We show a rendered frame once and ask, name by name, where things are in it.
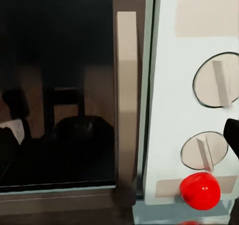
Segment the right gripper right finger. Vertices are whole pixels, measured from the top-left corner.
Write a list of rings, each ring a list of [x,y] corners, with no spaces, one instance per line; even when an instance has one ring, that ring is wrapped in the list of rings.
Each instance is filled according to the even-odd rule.
[[[239,120],[228,118],[223,135],[239,158]]]

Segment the microwave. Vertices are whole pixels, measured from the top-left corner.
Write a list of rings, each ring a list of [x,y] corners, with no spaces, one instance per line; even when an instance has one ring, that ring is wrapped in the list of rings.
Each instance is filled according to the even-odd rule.
[[[239,0],[0,0],[0,124],[26,137],[0,216],[239,197]]]

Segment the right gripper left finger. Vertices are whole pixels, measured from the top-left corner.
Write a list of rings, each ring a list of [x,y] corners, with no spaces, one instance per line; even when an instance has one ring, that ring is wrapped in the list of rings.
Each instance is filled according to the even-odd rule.
[[[26,137],[22,119],[0,124],[0,178]]]

